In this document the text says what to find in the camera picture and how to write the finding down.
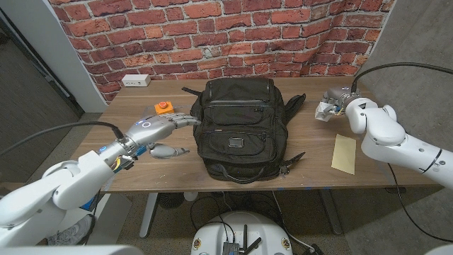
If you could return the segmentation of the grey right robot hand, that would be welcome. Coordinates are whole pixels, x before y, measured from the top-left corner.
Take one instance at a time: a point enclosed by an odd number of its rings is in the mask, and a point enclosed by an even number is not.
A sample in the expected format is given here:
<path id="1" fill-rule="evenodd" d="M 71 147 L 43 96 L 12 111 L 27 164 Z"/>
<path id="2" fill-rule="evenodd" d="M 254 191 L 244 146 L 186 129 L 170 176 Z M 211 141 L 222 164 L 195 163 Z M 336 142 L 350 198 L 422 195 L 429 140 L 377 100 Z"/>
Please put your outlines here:
<path id="1" fill-rule="evenodd" d="M 359 89 L 352 92 L 352 89 L 349 86 L 329 88 L 321 99 L 321 102 L 326 104 L 323 113 L 342 115 L 345 113 L 349 102 L 359 97 L 361 97 Z"/>

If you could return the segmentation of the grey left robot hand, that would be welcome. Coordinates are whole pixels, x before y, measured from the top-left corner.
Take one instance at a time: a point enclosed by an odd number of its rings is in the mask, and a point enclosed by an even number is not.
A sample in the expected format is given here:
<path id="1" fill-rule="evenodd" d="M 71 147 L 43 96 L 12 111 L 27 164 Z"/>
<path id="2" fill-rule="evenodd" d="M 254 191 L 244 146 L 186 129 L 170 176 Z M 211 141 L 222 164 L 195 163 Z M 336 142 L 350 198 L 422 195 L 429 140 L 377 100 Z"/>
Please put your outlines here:
<path id="1" fill-rule="evenodd" d="M 190 150 L 182 147 L 170 147 L 159 141 L 169 137 L 176 129 L 200 123 L 201 121 L 196 117 L 184 113 L 150 115 L 135 123 L 125 135 L 139 147 L 147 146 L 153 158 L 169 159 L 186 154 Z"/>

